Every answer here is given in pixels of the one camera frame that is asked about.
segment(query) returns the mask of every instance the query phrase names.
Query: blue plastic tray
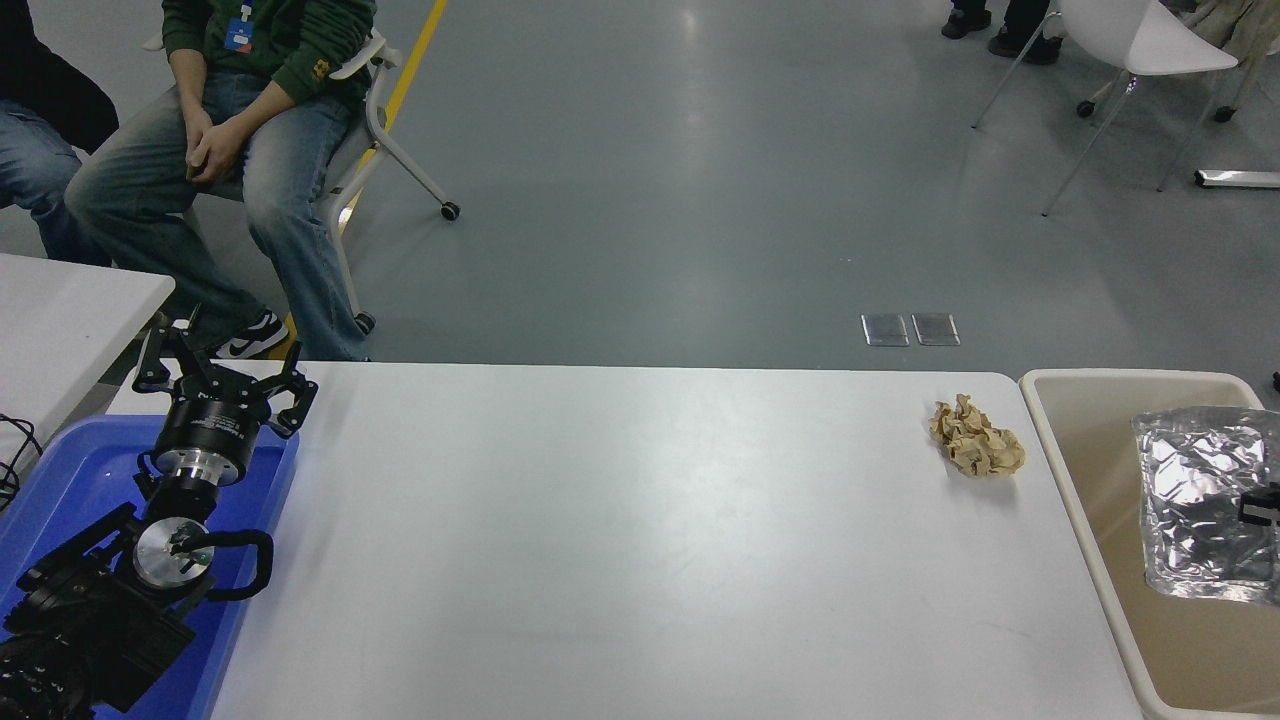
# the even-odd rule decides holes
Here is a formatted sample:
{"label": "blue plastic tray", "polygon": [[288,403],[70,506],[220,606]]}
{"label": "blue plastic tray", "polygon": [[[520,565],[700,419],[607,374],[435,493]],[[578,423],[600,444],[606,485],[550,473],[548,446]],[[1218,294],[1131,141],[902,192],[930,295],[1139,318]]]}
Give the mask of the blue plastic tray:
{"label": "blue plastic tray", "polygon": [[[22,600],[18,578],[49,551],[122,502],[141,512],[143,501],[133,483],[137,455],[155,446],[164,418],[101,415],[68,427],[50,443],[23,483],[22,492],[0,516],[0,615]],[[224,488],[211,530],[256,528],[271,532],[293,478],[296,438],[285,442],[264,429],[246,478]],[[214,556],[218,587],[241,587],[253,577],[252,555],[219,548]],[[271,592],[270,587],[264,592]],[[105,705],[102,719],[207,720],[221,684],[232,643],[243,619],[244,602],[204,602],[186,618],[196,639],[128,714]],[[8,633],[0,630],[0,639]]]}

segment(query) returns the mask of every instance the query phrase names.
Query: silver foil package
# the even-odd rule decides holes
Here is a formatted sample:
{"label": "silver foil package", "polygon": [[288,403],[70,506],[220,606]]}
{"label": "silver foil package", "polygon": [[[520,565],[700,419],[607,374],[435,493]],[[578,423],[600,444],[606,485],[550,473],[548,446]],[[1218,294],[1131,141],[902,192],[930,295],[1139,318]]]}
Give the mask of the silver foil package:
{"label": "silver foil package", "polygon": [[1133,430],[1147,584],[1176,597],[1280,605],[1276,530],[1238,516],[1243,493],[1280,480],[1280,414],[1183,407],[1139,415]]}

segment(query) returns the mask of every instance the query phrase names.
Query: green sweatshirt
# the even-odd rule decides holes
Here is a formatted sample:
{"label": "green sweatshirt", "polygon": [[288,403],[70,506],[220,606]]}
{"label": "green sweatshirt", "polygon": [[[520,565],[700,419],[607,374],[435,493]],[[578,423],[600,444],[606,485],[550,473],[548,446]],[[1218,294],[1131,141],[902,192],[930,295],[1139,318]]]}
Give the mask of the green sweatshirt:
{"label": "green sweatshirt", "polygon": [[[375,0],[163,0],[165,54],[197,50],[212,69],[270,77],[294,102],[332,92],[357,109],[369,74],[330,81],[374,26]],[[252,33],[241,51],[225,47],[228,24],[248,10]]]}

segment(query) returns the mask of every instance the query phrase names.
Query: beige plastic bin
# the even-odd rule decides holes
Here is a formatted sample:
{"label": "beige plastic bin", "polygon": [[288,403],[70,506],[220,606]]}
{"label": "beige plastic bin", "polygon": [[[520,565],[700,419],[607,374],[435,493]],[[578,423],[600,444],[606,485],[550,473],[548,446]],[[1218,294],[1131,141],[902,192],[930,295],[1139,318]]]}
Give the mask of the beige plastic bin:
{"label": "beige plastic bin", "polygon": [[1280,719],[1280,609],[1147,587],[1129,421],[1192,405],[1261,409],[1233,375],[1033,370],[1019,383],[1125,669],[1148,717]]}

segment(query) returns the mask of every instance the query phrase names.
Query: black clip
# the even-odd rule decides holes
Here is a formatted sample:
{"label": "black clip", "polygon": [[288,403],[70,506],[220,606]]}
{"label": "black clip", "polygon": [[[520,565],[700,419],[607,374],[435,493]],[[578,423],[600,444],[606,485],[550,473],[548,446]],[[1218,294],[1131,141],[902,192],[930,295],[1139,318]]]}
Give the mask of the black clip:
{"label": "black clip", "polygon": [[1280,523],[1280,483],[1240,495],[1239,518],[1251,525]]}

